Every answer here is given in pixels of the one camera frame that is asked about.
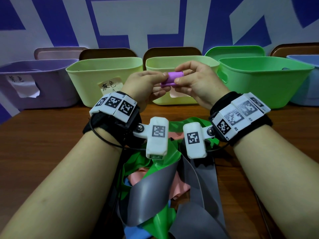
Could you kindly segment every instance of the metal bolt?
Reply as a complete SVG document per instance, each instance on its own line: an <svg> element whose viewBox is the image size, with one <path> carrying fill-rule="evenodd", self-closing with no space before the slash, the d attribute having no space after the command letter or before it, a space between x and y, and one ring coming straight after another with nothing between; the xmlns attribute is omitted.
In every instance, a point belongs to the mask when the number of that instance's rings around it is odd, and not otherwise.
<svg viewBox="0 0 319 239"><path fill-rule="evenodd" d="M143 131L144 131L144 126L141 125L141 124L139 124L139 125L137 126L137 128L136 128L136 131L137 131L137 132L143 132Z"/></svg>
<svg viewBox="0 0 319 239"><path fill-rule="evenodd" d="M214 130L213 130L212 127L210 127L210 128L207 129L207 134L208 134L209 136L214 136L215 132L214 132Z"/></svg>

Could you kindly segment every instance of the green resistance band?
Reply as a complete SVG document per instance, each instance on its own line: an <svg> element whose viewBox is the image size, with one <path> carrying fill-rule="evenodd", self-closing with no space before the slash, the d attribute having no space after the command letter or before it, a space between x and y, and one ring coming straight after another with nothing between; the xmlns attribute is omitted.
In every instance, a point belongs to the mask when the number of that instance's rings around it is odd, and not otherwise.
<svg viewBox="0 0 319 239"><path fill-rule="evenodd" d="M210 126L211 123L209 121L197 118L197 117L190 117L183 121L175 121L169 123L169 132L183 132L183 126L185 124L191 123L191 122L199 122L202 127ZM211 148L214 146L214 144L218 144L219 140L209 139L211 142ZM178 146L181 143L182 140L174 140L168 141L168 149L167 149L167 155L163 160L151 160L146 158L144 151L138 151L135 152L129 160L123 165L123 171L122 171L122 178L119 178L117 187L120 186L120 189L122 190L122 196L121 200L124 199L128 192L130 191L131 187L124 184L124 178L129 176L130 174L134 173L136 170L138 170L141 167L148 168L148 172L145 174L145 177L149 176L150 174L153 174L157 172L158 170L165 168L169 165L172 165L173 163L179 161L181 158L181 153L178 151ZM143 222L141 224L142 228L145 229L147 232L149 232L151 235L158 239L169 239L168 230L170 229L170 226L174 222L174 219L176 217L176 212L174 208L169 208L168 204L159 212L157 213L153 218Z"/></svg>

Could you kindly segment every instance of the rolled purple resistance band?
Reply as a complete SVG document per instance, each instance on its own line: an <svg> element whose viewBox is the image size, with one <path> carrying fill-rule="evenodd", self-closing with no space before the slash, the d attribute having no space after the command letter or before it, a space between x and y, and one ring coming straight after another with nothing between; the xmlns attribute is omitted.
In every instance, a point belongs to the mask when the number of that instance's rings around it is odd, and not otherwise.
<svg viewBox="0 0 319 239"><path fill-rule="evenodd" d="M184 73L183 73L182 71L181 71L181 72L169 72L169 73L168 73L168 79L167 79L166 81L162 82L162 83L160 84L160 86L161 86L162 88L164 88L164 87L166 87L166 86L176 85L176 84L174 83L174 80L175 80L176 78L179 78L179 77L182 77L182 76L184 76Z"/></svg>

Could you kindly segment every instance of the purple bin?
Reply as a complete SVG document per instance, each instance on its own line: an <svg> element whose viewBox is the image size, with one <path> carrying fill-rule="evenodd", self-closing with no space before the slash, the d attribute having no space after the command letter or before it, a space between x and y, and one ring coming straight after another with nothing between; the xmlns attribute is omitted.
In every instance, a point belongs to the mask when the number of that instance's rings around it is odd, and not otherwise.
<svg viewBox="0 0 319 239"><path fill-rule="evenodd" d="M72 106L78 102L79 96L65 69L77 61L26 60L3 65L0 67L0 91L19 110ZM20 77L34 80L40 94L35 98L21 98L8 81Z"/></svg>

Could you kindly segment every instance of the wood grain surface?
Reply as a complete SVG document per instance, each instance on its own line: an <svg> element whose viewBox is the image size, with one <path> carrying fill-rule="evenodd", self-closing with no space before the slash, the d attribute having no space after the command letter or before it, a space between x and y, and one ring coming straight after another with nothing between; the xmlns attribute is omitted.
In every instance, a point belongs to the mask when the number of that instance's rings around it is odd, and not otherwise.
<svg viewBox="0 0 319 239"><path fill-rule="evenodd" d="M26 110L0 126L0 231L12 215L82 136L89 108ZM141 114L180 121L207 119L198 105L150 104ZM271 111L273 128L314 160L319 161L319 108L287 105ZM269 238L253 189L231 147L216 158L218 186L227 230L232 238ZM187 200L185 194L180 202ZM270 218L273 238L282 238Z"/></svg>

